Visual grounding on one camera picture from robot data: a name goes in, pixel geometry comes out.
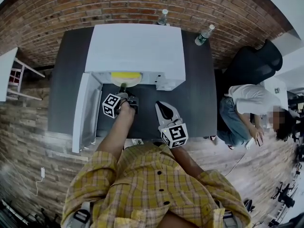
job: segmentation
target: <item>black and white marker cube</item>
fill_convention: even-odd
[[[114,109],[116,108],[117,104],[119,103],[119,100],[120,100],[119,96],[109,94],[102,104],[104,114],[111,118],[115,118],[116,115],[115,115]]]
[[[188,140],[186,124],[183,123],[173,127],[163,128],[161,130],[161,138],[170,149],[186,144]]]

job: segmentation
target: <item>white t-shirt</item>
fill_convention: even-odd
[[[232,86],[226,96],[233,99],[241,114],[264,115],[272,111],[273,106],[281,106],[280,99],[260,85]]]

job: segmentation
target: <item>black hair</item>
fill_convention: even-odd
[[[280,112],[280,117],[284,118],[284,123],[280,123],[279,129],[276,132],[276,138],[286,140],[293,131],[296,119],[293,118],[287,110]]]

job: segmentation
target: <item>brick wall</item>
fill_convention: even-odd
[[[34,67],[53,65],[66,30],[105,23],[168,22],[198,32],[216,27],[210,39],[216,67],[225,67],[245,45],[260,46],[292,29],[270,0],[5,0],[0,6],[0,54],[18,46]]]

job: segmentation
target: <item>black office chair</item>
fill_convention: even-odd
[[[294,201],[291,197],[289,197],[289,196],[287,195],[287,193],[288,193],[289,190],[294,189],[294,187],[289,188],[289,184],[288,184],[288,185],[282,190],[282,185],[283,185],[283,183],[281,182],[281,186],[280,186],[279,188],[277,187],[277,189],[278,189],[277,193],[275,194],[275,196],[271,197],[271,199],[275,200],[275,199],[277,198],[277,196],[280,194],[280,195],[279,195],[279,198],[278,198],[278,201],[279,201],[280,203],[284,203],[284,204],[286,205],[287,208],[293,207],[294,204],[295,204],[295,201]]]
[[[262,48],[242,47],[223,74],[225,85],[257,85],[275,75],[283,64],[280,51],[268,39]]]

